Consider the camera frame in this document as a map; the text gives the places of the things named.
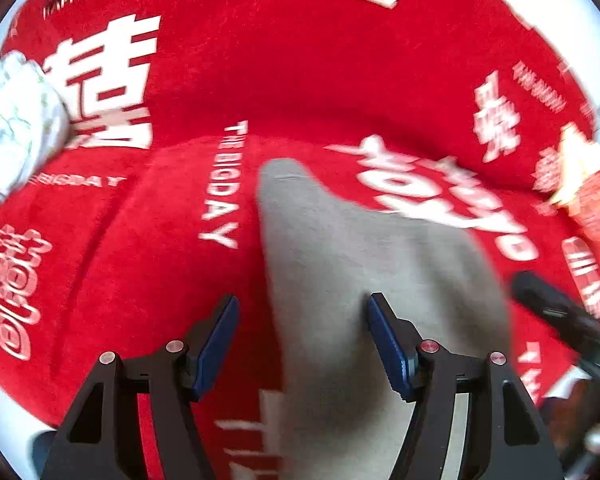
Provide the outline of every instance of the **metal pin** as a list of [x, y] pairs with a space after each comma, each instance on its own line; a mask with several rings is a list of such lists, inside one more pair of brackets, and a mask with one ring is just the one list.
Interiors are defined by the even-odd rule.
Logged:
[[167, 352], [171, 352], [172, 354], [177, 354], [184, 348], [184, 343], [178, 339], [174, 339], [173, 341], [169, 341], [167, 343]]
[[104, 352], [100, 356], [100, 362], [104, 365], [109, 365], [116, 360], [116, 355], [113, 352]]
[[495, 365], [502, 366], [507, 362], [507, 358], [504, 356], [502, 352], [492, 352], [489, 356], [491, 362]]
[[435, 354], [440, 350], [440, 345], [436, 341], [433, 341], [433, 339], [425, 339], [420, 345], [420, 348], [427, 354]]

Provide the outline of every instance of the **gray cloth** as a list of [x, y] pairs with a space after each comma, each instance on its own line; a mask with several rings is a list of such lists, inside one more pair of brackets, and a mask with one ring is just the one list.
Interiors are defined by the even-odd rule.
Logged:
[[[467, 232], [344, 202], [293, 160], [263, 168], [258, 202], [283, 351], [282, 478], [389, 478], [413, 405], [389, 386], [365, 294], [383, 292], [398, 317], [451, 352], [485, 356], [509, 349], [496, 277]], [[458, 475], [466, 396], [456, 408], [449, 479]]]

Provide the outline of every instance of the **black clamp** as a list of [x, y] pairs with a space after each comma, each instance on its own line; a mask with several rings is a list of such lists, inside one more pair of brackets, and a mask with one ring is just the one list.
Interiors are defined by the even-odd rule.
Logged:
[[513, 298], [557, 331], [579, 354], [578, 366], [600, 383], [600, 322], [530, 270], [511, 281]]
[[138, 394], [149, 394], [166, 480], [214, 480], [190, 402], [213, 386], [238, 325], [238, 300], [225, 296], [174, 340], [146, 357], [104, 352], [58, 429], [42, 480], [145, 480]]
[[470, 405], [459, 480], [562, 480], [557, 453], [504, 354], [461, 356], [423, 340], [372, 294], [367, 319], [392, 388], [416, 407], [390, 480], [440, 480], [456, 394]]

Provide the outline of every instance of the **blue clamp pad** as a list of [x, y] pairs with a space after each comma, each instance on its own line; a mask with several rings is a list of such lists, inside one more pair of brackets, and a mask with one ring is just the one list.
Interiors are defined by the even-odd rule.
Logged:
[[391, 387], [400, 396], [410, 401], [413, 399], [414, 384], [412, 379], [418, 373], [417, 342], [413, 346], [404, 348], [400, 344], [395, 330], [399, 330], [398, 323], [404, 322], [395, 317], [394, 312], [379, 293], [372, 294], [366, 303], [366, 316], [369, 330], [378, 348], [378, 353], [384, 365]]
[[240, 303], [235, 296], [231, 296], [198, 354], [196, 379], [191, 387], [195, 399], [200, 400], [216, 382], [222, 362], [224, 362], [238, 327], [239, 312]]

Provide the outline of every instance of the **gray fabric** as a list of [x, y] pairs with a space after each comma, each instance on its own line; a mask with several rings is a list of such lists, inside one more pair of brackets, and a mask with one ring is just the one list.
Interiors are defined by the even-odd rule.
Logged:
[[[285, 373], [282, 478], [389, 478], [412, 407], [389, 386], [364, 295], [383, 292], [450, 351], [485, 356], [509, 349], [498, 282], [467, 232], [344, 202], [293, 160], [263, 168], [258, 202]], [[448, 461], [463, 438], [459, 418]]]

